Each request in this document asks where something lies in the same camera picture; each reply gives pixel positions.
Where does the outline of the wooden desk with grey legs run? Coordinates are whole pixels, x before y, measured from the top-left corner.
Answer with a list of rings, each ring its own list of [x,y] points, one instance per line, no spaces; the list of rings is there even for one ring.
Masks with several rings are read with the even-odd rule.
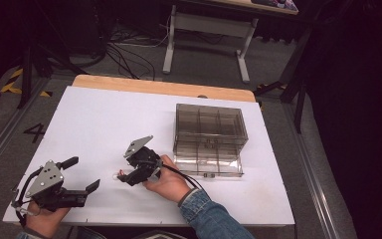
[[[254,4],[251,0],[195,0],[196,4],[208,4],[214,7],[231,7],[233,10],[242,10],[250,13],[280,13],[288,15],[297,15],[297,11]],[[244,39],[244,45],[236,51],[236,59],[242,81],[247,84],[250,77],[247,70],[245,56],[251,44],[253,35],[256,31],[259,18],[253,17],[250,22],[227,20],[214,17],[199,16],[195,14],[186,14],[177,10],[177,5],[171,7],[169,25],[168,25],[168,45],[166,49],[164,65],[162,72],[169,74],[174,54],[174,35],[176,30],[197,31],[203,33],[220,34],[226,36],[239,37]]]

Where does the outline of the aluminium floor rail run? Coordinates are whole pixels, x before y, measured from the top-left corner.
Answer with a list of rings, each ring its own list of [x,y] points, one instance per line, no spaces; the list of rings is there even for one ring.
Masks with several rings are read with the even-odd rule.
[[[20,124],[22,118],[25,116],[29,108],[32,106],[36,98],[39,96],[44,87],[48,84],[49,79],[41,78],[32,90],[31,97],[25,102],[20,109],[15,109],[8,122],[0,131],[0,155],[9,143],[12,135],[14,134],[17,126]]]
[[[300,164],[304,174],[308,189],[310,191],[311,199],[319,218],[321,228],[325,239],[341,239],[336,224],[331,215],[325,194],[322,190],[321,184],[312,168],[308,150],[303,137],[297,132],[293,123],[293,112],[290,104],[283,104],[283,110],[286,116],[286,121],[290,127],[292,138],[296,143],[300,155]]]

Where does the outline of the white table board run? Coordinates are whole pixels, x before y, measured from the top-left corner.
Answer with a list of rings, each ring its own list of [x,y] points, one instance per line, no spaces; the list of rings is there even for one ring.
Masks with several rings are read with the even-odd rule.
[[[176,107],[188,103],[208,106],[211,102],[68,87],[26,171],[32,173],[49,160],[75,156],[78,164],[63,173],[65,187],[82,190],[98,182],[85,206],[65,217],[67,224],[182,226],[185,221],[176,204],[142,185],[116,180],[114,175],[129,169],[123,155],[137,138],[149,136],[149,148],[171,154]],[[201,178],[201,185],[243,225],[292,225],[286,188],[258,104],[222,100],[213,104],[243,114],[249,137],[241,152],[244,174]]]

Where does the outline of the person's right hand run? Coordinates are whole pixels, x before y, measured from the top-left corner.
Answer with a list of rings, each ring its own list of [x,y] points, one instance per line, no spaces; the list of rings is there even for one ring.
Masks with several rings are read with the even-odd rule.
[[[169,156],[163,154],[161,159],[164,167],[161,169],[159,179],[157,181],[144,181],[143,186],[167,200],[179,203],[191,188],[181,175],[170,170],[170,167],[176,169],[176,165]]]

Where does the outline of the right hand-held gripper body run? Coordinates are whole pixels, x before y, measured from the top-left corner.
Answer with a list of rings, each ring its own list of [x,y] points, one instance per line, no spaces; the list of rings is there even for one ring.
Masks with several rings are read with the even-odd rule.
[[[137,168],[144,169],[146,171],[146,180],[153,175],[159,175],[159,170],[162,166],[160,156],[145,146],[152,139],[153,136],[149,135],[132,141],[123,156],[127,159],[129,156],[134,155],[138,159],[134,170]]]

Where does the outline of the black metal stand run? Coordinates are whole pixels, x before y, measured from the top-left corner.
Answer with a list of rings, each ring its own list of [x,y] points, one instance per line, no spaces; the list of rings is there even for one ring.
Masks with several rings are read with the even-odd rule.
[[[31,21],[31,11],[25,0],[10,0],[10,3],[12,7],[10,13],[23,47],[22,94],[18,105],[18,109],[21,110],[32,97],[33,68],[36,68],[40,77],[49,78],[53,74],[49,58],[54,59],[76,75],[86,75],[87,72],[38,42]]]
[[[257,88],[253,91],[254,96],[259,97],[269,91],[286,86],[285,90],[280,96],[280,100],[282,103],[290,104],[294,97],[297,97],[296,107],[293,115],[293,126],[297,133],[301,133],[300,125],[306,93],[306,84],[303,80],[296,78],[294,74],[297,70],[299,61],[303,55],[311,33],[311,27],[307,27],[304,30],[280,76],[280,79],[269,85],[258,85]]]

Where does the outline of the smoky clear drawer organizer case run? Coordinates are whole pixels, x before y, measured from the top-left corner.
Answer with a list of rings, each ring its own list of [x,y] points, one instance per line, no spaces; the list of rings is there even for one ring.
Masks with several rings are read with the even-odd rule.
[[[177,104],[175,123],[176,156],[238,157],[249,139],[240,109]]]

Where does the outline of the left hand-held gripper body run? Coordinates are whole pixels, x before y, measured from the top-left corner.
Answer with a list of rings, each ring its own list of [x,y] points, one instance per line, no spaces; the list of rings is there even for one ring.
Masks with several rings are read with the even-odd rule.
[[[88,198],[86,190],[68,190],[63,187],[64,176],[57,162],[49,160],[40,169],[37,178],[27,190],[26,197],[40,208],[55,212],[59,208],[84,207]]]

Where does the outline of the person's left hand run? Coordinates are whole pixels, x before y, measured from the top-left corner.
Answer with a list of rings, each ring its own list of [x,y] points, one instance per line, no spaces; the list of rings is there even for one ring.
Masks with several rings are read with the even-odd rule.
[[[55,212],[41,209],[34,201],[29,203],[28,210],[32,215],[27,215],[25,229],[42,238],[53,238],[62,220],[70,212],[70,208],[59,208]]]

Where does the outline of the wooden table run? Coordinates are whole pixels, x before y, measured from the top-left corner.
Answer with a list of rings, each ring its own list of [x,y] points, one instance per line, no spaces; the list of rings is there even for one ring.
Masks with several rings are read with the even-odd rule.
[[[248,90],[135,80],[106,76],[78,75],[73,81],[73,86],[101,90],[128,91],[194,98],[204,96],[208,99],[250,103],[254,103],[256,101],[254,94]]]

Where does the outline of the dark patterned cloth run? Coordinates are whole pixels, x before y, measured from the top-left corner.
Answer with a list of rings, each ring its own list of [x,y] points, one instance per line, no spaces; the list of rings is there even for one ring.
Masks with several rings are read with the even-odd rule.
[[[297,11],[297,7],[292,0],[251,0],[254,4],[265,5],[270,7],[278,7],[282,9],[289,9]]]

